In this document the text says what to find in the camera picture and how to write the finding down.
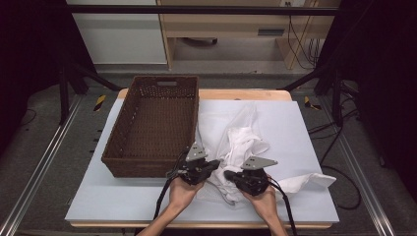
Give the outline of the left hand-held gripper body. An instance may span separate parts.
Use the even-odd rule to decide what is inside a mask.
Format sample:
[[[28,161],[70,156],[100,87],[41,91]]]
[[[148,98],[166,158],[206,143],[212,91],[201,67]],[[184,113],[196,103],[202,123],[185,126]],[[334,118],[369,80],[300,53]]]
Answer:
[[[204,182],[212,172],[206,169],[208,163],[206,157],[204,149],[193,143],[179,154],[173,168],[167,172],[167,177],[169,179],[180,177],[190,185]]]

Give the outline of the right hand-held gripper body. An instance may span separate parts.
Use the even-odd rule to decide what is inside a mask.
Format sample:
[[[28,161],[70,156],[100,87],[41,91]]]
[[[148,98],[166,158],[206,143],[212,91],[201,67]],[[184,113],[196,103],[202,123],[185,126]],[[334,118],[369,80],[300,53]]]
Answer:
[[[242,164],[242,171],[234,177],[236,187],[253,197],[262,194],[269,186],[265,168],[276,164],[276,160],[258,156],[249,157]]]

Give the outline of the white garment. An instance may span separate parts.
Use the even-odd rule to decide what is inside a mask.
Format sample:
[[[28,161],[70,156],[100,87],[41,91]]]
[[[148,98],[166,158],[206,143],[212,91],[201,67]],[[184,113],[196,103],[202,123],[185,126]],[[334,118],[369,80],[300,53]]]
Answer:
[[[257,156],[269,149],[269,144],[254,133],[251,127],[230,128],[222,137],[216,158],[220,164],[214,170],[209,181],[218,189],[224,200],[230,205],[241,202],[244,197],[236,185],[224,176],[226,170],[242,171],[243,163],[251,156]],[[291,177],[278,181],[285,194],[297,194],[306,184],[313,182],[322,187],[329,187],[336,181],[335,177],[321,173]]]

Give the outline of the brown woven basket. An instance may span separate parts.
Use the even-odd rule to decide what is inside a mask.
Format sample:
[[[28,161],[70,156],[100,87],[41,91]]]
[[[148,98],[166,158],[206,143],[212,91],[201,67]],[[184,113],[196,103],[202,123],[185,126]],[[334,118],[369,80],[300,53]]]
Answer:
[[[116,178],[163,177],[195,141],[196,76],[136,76],[101,161]]]

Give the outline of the person's left hand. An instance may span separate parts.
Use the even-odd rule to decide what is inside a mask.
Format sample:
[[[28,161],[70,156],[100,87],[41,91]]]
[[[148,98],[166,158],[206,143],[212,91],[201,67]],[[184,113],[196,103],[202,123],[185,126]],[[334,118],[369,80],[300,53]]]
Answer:
[[[202,182],[197,185],[190,185],[180,177],[175,178],[170,184],[168,208],[176,214],[181,213],[192,202],[204,184]]]

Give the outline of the person's right hand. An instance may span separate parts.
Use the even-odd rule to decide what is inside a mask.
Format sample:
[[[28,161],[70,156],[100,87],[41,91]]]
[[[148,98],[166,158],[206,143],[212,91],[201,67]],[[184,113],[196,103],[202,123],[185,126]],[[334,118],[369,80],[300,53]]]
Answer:
[[[243,193],[243,196],[250,201],[258,216],[266,224],[274,224],[279,221],[276,208],[275,189],[273,187],[268,186],[262,194],[257,196],[252,196],[248,193]]]

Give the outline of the yellow black tape marker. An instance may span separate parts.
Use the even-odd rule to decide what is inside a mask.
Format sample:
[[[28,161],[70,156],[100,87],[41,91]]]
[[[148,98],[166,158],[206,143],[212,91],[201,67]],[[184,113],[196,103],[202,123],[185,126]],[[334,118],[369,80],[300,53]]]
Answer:
[[[322,110],[322,107],[320,105],[312,104],[308,96],[304,96],[304,104],[305,104],[305,107],[309,107],[315,110]]]
[[[104,102],[105,98],[106,98],[106,95],[104,95],[104,94],[102,94],[102,95],[100,95],[100,96],[98,97],[98,99],[97,99],[97,101],[96,101],[96,104],[95,104],[95,106],[94,106],[93,111],[98,111],[98,110],[100,110],[100,108],[101,108],[101,106],[102,106],[102,104],[103,104],[103,102]]]

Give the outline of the black metal stand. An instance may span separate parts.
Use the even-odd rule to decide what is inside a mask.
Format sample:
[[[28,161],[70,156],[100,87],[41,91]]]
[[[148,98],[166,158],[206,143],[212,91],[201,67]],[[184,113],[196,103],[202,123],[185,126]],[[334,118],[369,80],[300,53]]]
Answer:
[[[292,91],[301,85],[306,84],[312,79],[318,79],[318,83],[314,88],[314,92],[317,95],[325,94],[329,89],[332,89],[331,97],[331,118],[338,127],[343,125],[342,114],[341,114],[341,104],[340,104],[340,95],[342,91],[342,79],[341,74],[333,69],[331,66],[322,66],[316,68],[311,73],[303,76],[301,79],[279,88],[279,90]]]
[[[120,91],[122,89],[121,87],[102,78],[97,72],[84,68],[79,64],[61,66],[58,71],[58,78],[61,105],[60,125],[62,125],[69,118],[70,106],[68,85],[71,85],[76,94],[85,94],[89,89],[85,82],[85,78],[90,78],[113,91]]]

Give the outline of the wooden desk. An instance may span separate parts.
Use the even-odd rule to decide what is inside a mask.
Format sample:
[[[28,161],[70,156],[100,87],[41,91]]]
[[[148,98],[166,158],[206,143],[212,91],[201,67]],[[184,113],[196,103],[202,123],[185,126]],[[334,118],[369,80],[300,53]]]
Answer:
[[[159,6],[251,6],[337,8],[341,0],[155,0]],[[161,14],[165,52],[173,59],[177,38],[269,37],[276,40],[287,69],[292,69],[309,39],[325,39],[332,16]]]

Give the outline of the white cabinet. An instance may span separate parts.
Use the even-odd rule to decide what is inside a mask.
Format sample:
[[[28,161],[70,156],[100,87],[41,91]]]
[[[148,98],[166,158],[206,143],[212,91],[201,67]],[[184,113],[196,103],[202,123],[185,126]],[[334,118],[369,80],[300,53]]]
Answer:
[[[74,14],[95,65],[166,64],[158,14]]]

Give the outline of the black horizontal bar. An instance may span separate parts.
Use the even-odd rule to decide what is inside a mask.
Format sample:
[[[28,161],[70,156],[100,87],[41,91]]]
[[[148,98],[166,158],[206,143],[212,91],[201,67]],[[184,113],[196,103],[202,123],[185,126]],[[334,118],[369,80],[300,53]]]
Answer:
[[[67,9],[80,14],[336,16],[340,13],[338,8],[237,6],[68,5]]]

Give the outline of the black curtain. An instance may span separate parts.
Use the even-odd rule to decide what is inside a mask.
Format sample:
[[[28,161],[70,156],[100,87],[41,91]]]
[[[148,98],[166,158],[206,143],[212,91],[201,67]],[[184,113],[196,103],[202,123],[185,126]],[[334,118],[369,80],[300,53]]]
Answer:
[[[0,154],[27,112],[29,98],[59,83],[56,52],[43,41],[50,27],[75,63],[94,71],[66,0],[0,0]]]
[[[387,162],[417,200],[417,0],[341,0],[321,58],[355,28],[337,69]]]

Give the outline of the aluminium rail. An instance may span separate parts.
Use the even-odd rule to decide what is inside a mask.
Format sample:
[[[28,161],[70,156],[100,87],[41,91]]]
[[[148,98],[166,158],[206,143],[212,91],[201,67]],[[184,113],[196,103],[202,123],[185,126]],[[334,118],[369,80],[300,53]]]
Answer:
[[[79,111],[83,99],[83,95],[74,96],[67,118],[58,126],[53,138],[47,146],[47,149],[43,153],[25,188],[20,194],[20,197],[5,221],[0,225],[0,236],[14,236],[17,232],[17,229],[22,222],[22,219],[24,218],[45,174],[47,173],[50,164],[52,163],[74,121],[75,116]]]
[[[344,134],[350,121],[357,116],[356,106],[350,98],[342,99],[343,125],[337,127],[331,118],[330,100],[320,97],[319,102],[329,119],[328,137],[322,141],[327,147],[320,152],[319,163],[325,173],[339,177],[330,187],[340,220],[334,225],[333,231],[342,235],[395,236],[371,182]]]

